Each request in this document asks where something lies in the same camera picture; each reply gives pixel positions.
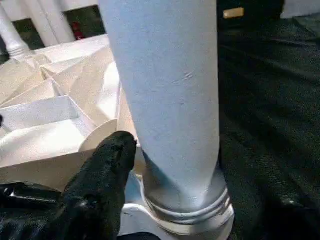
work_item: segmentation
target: white baluster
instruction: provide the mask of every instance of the white baluster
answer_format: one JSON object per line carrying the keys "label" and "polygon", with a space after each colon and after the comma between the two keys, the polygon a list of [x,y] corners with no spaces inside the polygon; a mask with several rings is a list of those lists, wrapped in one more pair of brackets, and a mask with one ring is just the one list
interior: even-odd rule
{"label": "white baluster", "polygon": [[28,45],[22,40],[15,26],[0,4],[0,35],[10,57],[22,57],[31,54]]}
{"label": "white baluster", "polygon": [[46,47],[74,42],[72,29],[56,0],[24,0],[30,18]]}

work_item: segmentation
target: white railing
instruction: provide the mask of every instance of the white railing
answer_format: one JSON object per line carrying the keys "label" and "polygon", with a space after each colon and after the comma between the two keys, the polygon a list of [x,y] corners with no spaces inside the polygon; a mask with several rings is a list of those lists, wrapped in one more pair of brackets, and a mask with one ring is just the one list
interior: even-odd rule
{"label": "white railing", "polygon": [[0,7],[6,19],[1,25],[2,32],[8,33],[9,29],[16,32],[12,24],[6,23],[31,19],[46,47],[73,42],[75,37],[63,12],[97,4],[98,0],[2,0]]}

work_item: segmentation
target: gloved hand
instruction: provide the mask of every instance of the gloved hand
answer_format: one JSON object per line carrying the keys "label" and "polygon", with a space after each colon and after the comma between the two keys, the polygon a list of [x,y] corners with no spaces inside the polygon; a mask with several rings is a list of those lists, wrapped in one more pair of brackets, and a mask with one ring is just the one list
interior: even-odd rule
{"label": "gloved hand", "polygon": [[[30,188],[21,185],[2,186],[0,239],[116,239],[125,187],[134,167],[136,144],[128,132],[115,132],[106,138],[61,195],[57,192],[50,196],[45,194],[37,202],[39,193],[48,190],[33,189],[32,195]],[[25,201],[18,197],[15,206],[6,201],[17,200],[15,196],[25,194],[26,189],[29,197]]]}

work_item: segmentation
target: black fabric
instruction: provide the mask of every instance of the black fabric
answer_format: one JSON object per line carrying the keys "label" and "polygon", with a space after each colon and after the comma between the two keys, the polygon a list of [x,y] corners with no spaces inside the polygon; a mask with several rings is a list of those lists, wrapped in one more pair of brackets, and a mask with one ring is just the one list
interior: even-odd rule
{"label": "black fabric", "polygon": [[[218,41],[221,165],[234,233],[317,239],[320,14],[220,31]],[[301,224],[307,219],[314,221]]]}
{"label": "black fabric", "polygon": [[[217,0],[217,22],[220,30],[260,25],[277,20],[285,0]],[[243,8],[244,16],[224,19],[224,10]]]}

